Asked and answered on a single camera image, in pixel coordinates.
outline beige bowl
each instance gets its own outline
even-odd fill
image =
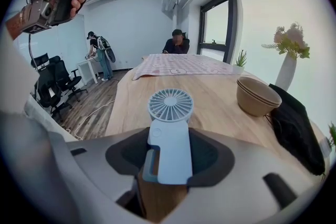
[[[278,95],[275,90],[258,80],[249,77],[240,77],[237,80],[237,83],[245,91],[253,95],[255,98],[260,99],[264,103],[275,106],[279,106],[282,103],[280,95]]]
[[[270,105],[262,102],[260,99],[255,98],[249,92],[245,91],[239,84],[237,85],[237,101],[243,111],[256,117],[264,116],[274,108],[280,106],[280,104]]]

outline blue fan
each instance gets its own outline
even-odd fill
[[[148,111],[153,120],[142,177],[145,181],[183,185],[193,175],[188,121],[193,99],[180,89],[164,89],[153,94]],[[155,150],[160,150],[158,175],[153,175]]]

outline checkered tablecloth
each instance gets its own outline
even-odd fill
[[[135,72],[133,80],[141,76],[173,76],[195,74],[233,74],[233,67],[208,56],[186,54],[151,54]]]

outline wooden floor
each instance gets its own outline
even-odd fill
[[[127,71],[114,72],[113,79],[121,80]],[[78,95],[80,102],[76,98],[71,98],[68,102],[72,105],[60,111],[63,122],[59,117],[55,117],[56,122],[65,129],[70,129],[70,134],[74,136],[76,128],[90,115],[93,111],[100,108],[102,105],[113,101],[117,93],[117,80],[101,81],[97,79],[98,84],[92,81],[88,82],[83,87],[88,90],[88,93],[82,92]],[[83,140],[102,137],[105,135],[110,115],[113,109],[113,102],[102,107],[95,112],[91,117],[85,120],[84,124],[76,131],[76,136]]]

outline office chair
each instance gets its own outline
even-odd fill
[[[61,100],[61,89],[57,85],[55,76],[54,76],[54,63],[44,65],[48,60],[48,55],[42,55],[39,57],[34,58],[37,67],[41,68],[38,70],[39,78],[38,78],[38,88],[37,92],[39,94],[40,100],[38,101],[41,106],[44,108],[51,107],[50,114],[52,117],[55,117],[57,114],[62,122],[63,119],[60,115],[60,110],[66,107],[72,108],[72,106],[65,102],[60,106],[57,106],[59,101]]]
[[[64,61],[61,60],[59,56],[54,56],[50,58],[49,62],[55,65],[54,72],[55,72],[55,79],[56,79],[58,86],[61,88],[62,91],[71,90],[72,93],[68,96],[68,98],[70,99],[73,96],[75,96],[77,99],[77,102],[79,102],[80,100],[77,97],[77,93],[80,93],[83,91],[88,92],[88,90],[87,89],[76,89],[75,87],[75,85],[77,85],[82,79],[81,76],[77,76],[76,74],[76,71],[78,69],[75,69],[72,71],[75,77],[71,80],[69,77],[69,73],[65,67]]]

